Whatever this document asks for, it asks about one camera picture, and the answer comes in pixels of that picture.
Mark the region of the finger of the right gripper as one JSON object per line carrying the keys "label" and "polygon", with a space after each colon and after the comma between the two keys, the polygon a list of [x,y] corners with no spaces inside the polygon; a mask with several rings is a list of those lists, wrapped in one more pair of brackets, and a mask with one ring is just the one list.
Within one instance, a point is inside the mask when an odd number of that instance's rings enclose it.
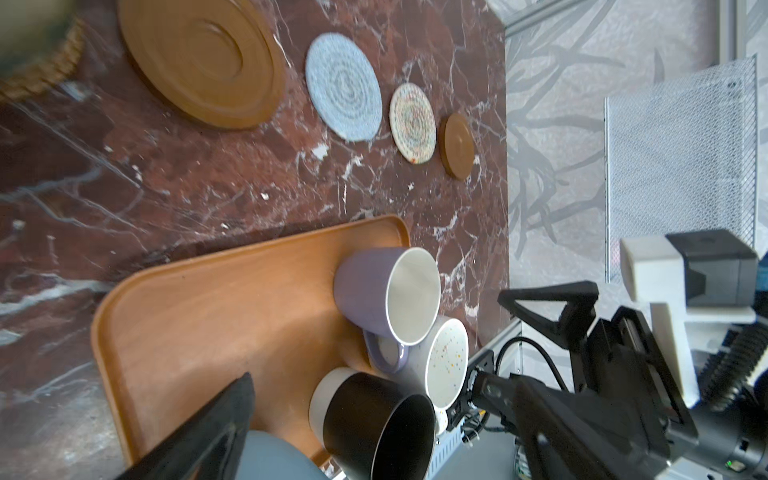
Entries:
{"label": "finger of the right gripper", "polygon": [[[578,352],[596,319],[599,289],[595,282],[579,281],[547,287],[507,289],[497,301],[512,316],[546,337],[557,346]],[[532,310],[531,306],[559,306],[556,320]]]}
{"label": "finger of the right gripper", "polygon": [[663,429],[628,401],[487,372],[470,381],[470,398],[512,426],[534,479],[653,479],[666,469]]}

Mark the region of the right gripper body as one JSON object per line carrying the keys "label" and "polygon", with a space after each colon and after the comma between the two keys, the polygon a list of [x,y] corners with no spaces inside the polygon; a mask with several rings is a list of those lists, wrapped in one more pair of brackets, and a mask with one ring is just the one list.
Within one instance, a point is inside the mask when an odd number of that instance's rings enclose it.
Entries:
{"label": "right gripper body", "polygon": [[628,401],[666,438],[666,472],[684,459],[726,479],[767,476],[767,376],[747,378],[767,350],[764,319],[729,331],[698,378],[702,397],[684,404],[642,314],[620,308],[601,320],[573,355],[574,385],[606,399]]}

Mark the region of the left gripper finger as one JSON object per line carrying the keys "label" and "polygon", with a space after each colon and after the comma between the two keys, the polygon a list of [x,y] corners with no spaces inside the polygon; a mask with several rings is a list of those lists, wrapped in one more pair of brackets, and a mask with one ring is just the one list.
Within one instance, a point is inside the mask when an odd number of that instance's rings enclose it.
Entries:
{"label": "left gripper finger", "polygon": [[123,472],[122,479],[233,479],[255,405],[249,373],[231,382]]}

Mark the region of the cream woven coaster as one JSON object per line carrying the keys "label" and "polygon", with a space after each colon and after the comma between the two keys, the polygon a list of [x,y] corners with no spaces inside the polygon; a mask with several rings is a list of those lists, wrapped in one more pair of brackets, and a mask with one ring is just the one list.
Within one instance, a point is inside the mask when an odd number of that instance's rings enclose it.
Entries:
{"label": "cream woven coaster", "polygon": [[400,85],[390,101],[389,124],[400,154],[411,164],[429,161],[435,151],[437,127],[424,91],[413,83]]}

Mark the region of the grey woven coaster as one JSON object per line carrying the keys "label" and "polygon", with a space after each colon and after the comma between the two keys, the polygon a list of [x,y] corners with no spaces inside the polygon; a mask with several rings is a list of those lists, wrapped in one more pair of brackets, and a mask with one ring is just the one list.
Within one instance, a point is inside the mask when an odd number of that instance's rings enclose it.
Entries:
{"label": "grey woven coaster", "polygon": [[380,85],[363,51],[348,37],[328,32],[307,52],[310,99],[324,123],[348,142],[370,141],[382,122]]}

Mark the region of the brown wooden saucer coaster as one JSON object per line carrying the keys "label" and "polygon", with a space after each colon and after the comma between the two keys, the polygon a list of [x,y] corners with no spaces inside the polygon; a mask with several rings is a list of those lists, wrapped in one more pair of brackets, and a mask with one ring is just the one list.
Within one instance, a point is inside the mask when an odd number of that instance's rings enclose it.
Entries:
{"label": "brown wooden saucer coaster", "polygon": [[251,1],[121,1],[125,44],[147,80],[196,120],[256,127],[275,114],[285,62]]}

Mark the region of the woven straw coaster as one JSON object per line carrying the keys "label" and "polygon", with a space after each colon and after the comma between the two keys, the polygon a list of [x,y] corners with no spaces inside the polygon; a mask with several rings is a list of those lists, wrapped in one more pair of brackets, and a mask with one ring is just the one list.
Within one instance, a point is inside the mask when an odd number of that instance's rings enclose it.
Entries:
{"label": "woven straw coaster", "polygon": [[66,80],[75,72],[83,48],[83,22],[75,18],[66,36],[52,53],[33,60],[7,79],[1,80],[1,102],[24,100]]}

